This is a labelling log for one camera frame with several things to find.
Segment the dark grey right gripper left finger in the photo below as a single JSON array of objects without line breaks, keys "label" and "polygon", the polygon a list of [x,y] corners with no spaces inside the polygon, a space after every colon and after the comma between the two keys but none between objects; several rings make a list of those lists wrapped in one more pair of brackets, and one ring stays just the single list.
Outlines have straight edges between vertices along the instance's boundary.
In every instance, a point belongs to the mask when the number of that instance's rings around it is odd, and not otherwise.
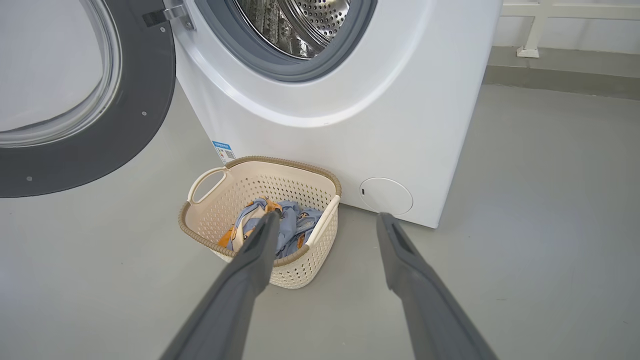
[{"label": "dark grey right gripper left finger", "polygon": [[281,212],[264,215],[190,314],[162,360],[240,360],[256,298],[270,282]]}]

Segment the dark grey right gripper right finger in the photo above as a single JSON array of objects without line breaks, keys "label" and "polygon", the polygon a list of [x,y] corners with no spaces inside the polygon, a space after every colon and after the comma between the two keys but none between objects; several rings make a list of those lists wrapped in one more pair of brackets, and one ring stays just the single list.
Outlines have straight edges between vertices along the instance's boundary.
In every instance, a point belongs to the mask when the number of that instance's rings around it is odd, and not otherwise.
[{"label": "dark grey right gripper right finger", "polygon": [[417,360],[495,360],[496,354],[400,221],[377,215],[376,232],[388,288],[400,298]]}]

